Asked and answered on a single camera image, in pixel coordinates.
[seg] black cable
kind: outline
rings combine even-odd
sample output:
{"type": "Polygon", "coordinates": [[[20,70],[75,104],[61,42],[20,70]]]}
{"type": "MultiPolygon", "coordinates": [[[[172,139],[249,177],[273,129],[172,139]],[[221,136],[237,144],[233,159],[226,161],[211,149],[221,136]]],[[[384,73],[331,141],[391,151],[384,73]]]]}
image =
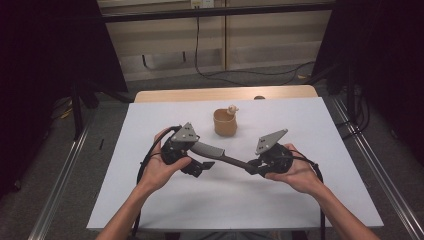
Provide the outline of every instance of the black cable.
{"type": "Polygon", "coordinates": [[[199,33],[200,33],[200,23],[199,23],[199,21],[200,21],[199,17],[197,17],[196,18],[197,34],[196,34],[196,48],[195,48],[195,54],[194,54],[194,67],[196,69],[196,72],[204,78],[211,79],[211,80],[225,81],[225,82],[228,82],[228,83],[248,87],[247,84],[238,83],[238,82],[234,82],[234,81],[231,81],[231,80],[228,80],[228,79],[223,79],[223,78],[215,78],[213,76],[216,76],[216,75],[219,75],[219,74],[224,74],[224,73],[248,73],[248,74],[264,75],[264,76],[278,76],[278,75],[284,75],[284,74],[294,72],[294,75],[290,80],[280,84],[280,85],[285,85],[285,84],[288,84],[289,82],[292,82],[295,79],[297,71],[300,68],[315,63],[315,61],[306,62],[306,63],[300,64],[299,66],[297,66],[294,69],[284,71],[284,72],[278,72],[278,73],[261,73],[261,72],[248,71],[248,70],[227,70],[227,71],[219,71],[219,72],[215,72],[215,73],[211,73],[211,74],[202,73],[202,72],[200,72],[199,66],[198,66],[198,49],[199,49],[199,33]]]}
{"type": "MultiPolygon", "coordinates": [[[[146,168],[147,164],[149,163],[150,157],[152,156],[152,151],[156,147],[156,145],[163,139],[163,137],[166,136],[166,134],[168,134],[171,131],[177,131],[180,128],[181,128],[181,126],[174,126],[174,127],[168,128],[161,135],[159,135],[159,137],[153,142],[152,146],[150,147],[149,151],[147,152],[146,156],[144,157],[143,162],[140,163],[140,169],[138,170],[138,174],[137,174],[137,184],[140,182],[140,179],[143,176],[144,169],[146,168]]],[[[138,225],[140,224],[140,214],[141,214],[141,212],[138,213],[137,218],[135,219],[135,222],[134,222],[133,229],[131,231],[131,235],[133,237],[135,237],[135,235],[137,234],[138,225]]]]}
{"type": "Polygon", "coordinates": [[[356,134],[360,134],[362,133],[369,125],[370,122],[370,118],[371,118],[371,114],[370,114],[370,107],[369,107],[369,103],[367,101],[366,98],[363,98],[364,102],[365,102],[365,106],[366,106],[366,115],[367,117],[365,118],[365,111],[362,112],[363,115],[363,121],[361,121],[360,124],[358,124],[358,126],[356,127],[356,129],[354,129],[351,133],[349,133],[348,135],[342,137],[342,140],[346,140],[356,134]]]}
{"type": "MultiPolygon", "coordinates": [[[[314,169],[315,174],[317,175],[318,179],[322,183],[324,183],[324,178],[322,177],[322,173],[319,170],[319,166],[318,166],[317,163],[312,162],[305,155],[303,155],[301,152],[299,152],[297,150],[289,150],[289,151],[295,152],[295,153],[301,155],[302,156],[301,158],[293,156],[293,159],[298,159],[298,160],[302,160],[302,161],[308,162],[312,166],[312,169],[314,169]]],[[[320,229],[321,230],[321,240],[324,240],[325,239],[325,214],[322,211],[322,208],[320,208],[320,224],[321,224],[321,229],[320,229]]]]}
{"type": "Polygon", "coordinates": [[[63,105],[65,105],[65,103],[68,103],[69,101],[71,100],[71,98],[70,97],[67,97],[62,103],[60,103],[60,104],[57,104],[54,108],[53,108],[53,110],[56,110],[56,109],[58,109],[58,108],[60,108],[60,107],[62,107],[63,105]]]}

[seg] white tabletop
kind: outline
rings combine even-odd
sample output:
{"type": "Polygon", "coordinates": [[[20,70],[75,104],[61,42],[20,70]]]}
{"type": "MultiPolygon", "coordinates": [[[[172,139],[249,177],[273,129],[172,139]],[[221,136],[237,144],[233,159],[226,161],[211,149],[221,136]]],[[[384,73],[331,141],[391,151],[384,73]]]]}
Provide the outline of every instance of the white tabletop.
{"type": "MultiPolygon", "coordinates": [[[[131,104],[87,228],[102,229],[125,201],[154,135],[186,122],[192,123],[201,142],[243,161],[256,157],[259,137],[287,128],[279,142],[293,143],[317,162],[325,184],[365,225],[383,225],[322,99],[298,98],[131,104]],[[231,104],[240,109],[239,127],[235,136],[220,137],[213,130],[212,115],[215,109],[231,104]]],[[[211,161],[189,155],[200,162],[211,161]]],[[[147,200],[140,222],[144,231],[319,226],[319,206],[312,197],[219,161],[199,178],[177,172],[147,200]]]]}

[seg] hand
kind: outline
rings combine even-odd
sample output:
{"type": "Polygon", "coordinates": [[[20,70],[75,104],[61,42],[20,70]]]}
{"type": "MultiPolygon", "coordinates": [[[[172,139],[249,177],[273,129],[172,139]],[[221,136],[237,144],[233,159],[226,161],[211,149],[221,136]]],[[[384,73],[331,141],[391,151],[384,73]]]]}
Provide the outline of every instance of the hand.
{"type": "MultiPolygon", "coordinates": [[[[293,144],[284,145],[287,149],[293,150],[293,156],[302,157],[298,154],[293,144]]],[[[322,185],[309,163],[302,160],[293,160],[293,165],[286,173],[267,173],[266,179],[285,182],[293,189],[301,193],[312,194],[322,185]]]]}
{"type": "MultiPolygon", "coordinates": [[[[165,131],[162,130],[156,134],[155,141],[165,131]]],[[[163,187],[171,176],[178,170],[184,168],[191,162],[191,158],[184,157],[176,161],[174,164],[166,165],[161,157],[161,142],[154,147],[149,163],[144,169],[143,176],[140,179],[140,186],[148,187],[149,189],[156,191],[163,187]]]]}

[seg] table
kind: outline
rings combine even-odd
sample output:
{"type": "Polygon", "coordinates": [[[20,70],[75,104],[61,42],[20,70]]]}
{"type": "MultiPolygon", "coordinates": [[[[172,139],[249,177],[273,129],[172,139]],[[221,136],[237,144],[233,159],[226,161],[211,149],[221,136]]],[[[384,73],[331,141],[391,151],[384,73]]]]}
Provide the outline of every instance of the table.
{"type": "MultiPolygon", "coordinates": [[[[130,105],[89,229],[102,229],[126,199],[135,185],[137,163],[160,130],[157,128],[184,124],[181,121],[186,117],[193,120],[202,142],[224,148],[228,156],[237,159],[253,157],[257,138],[279,130],[281,124],[275,123],[284,122],[289,134],[280,142],[294,143],[317,161],[327,186],[365,225],[383,225],[322,99],[310,86],[140,92],[136,102],[143,103],[130,105]],[[267,100],[251,100],[258,95],[267,100]],[[229,103],[240,108],[239,130],[234,137],[224,139],[213,133],[206,124],[210,116],[203,113],[229,103]]],[[[177,172],[146,202],[140,222],[143,231],[292,230],[319,226],[319,206],[311,197],[221,162],[197,179],[177,172]]]]}

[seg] ceramic cup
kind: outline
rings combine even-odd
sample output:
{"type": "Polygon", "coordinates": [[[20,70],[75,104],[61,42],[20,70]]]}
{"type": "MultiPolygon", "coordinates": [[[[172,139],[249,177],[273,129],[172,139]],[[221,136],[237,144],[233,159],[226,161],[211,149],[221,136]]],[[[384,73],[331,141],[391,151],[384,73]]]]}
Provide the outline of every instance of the ceramic cup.
{"type": "Polygon", "coordinates": [[[213,113],[213,122],[216,134],[224,137],[231,137],[236,134],[236,115],[228,114],[228,109],[217,109],[213,113]]]}

